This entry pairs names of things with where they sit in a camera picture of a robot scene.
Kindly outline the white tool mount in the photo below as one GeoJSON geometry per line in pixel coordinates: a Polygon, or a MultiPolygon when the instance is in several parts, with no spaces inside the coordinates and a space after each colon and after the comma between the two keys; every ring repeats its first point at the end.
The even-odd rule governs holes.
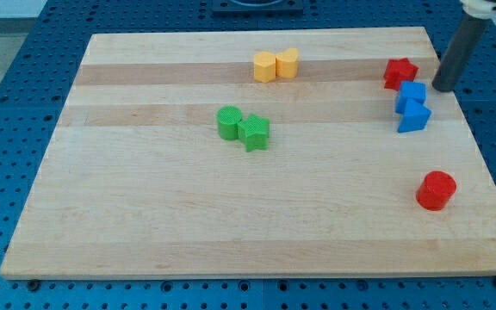
{"type": "Polygon", "coordinates": [[[460,0],[463,11],[478,19],[492,19],[496,13],[496,0],[460,0]]]}

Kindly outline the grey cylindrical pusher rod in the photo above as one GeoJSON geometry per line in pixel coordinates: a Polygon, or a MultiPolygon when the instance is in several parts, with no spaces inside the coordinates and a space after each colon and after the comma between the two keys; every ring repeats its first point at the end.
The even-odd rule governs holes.
{"type": "Polygon", "coordinates": [[[490,22],[490,18],[481,19],[468,13],[462,14],[462,20],[432,80],[431,85],[434,90],[450,92],[456,87],[490,22]]]}

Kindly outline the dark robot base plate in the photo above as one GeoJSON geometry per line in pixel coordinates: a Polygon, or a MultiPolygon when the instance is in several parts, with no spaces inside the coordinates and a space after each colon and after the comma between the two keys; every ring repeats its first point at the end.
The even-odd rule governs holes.
{"type": "Polygon", "coordinates": [[[214,13],[302,12],[302,0],[211,0],[214,13]]]}

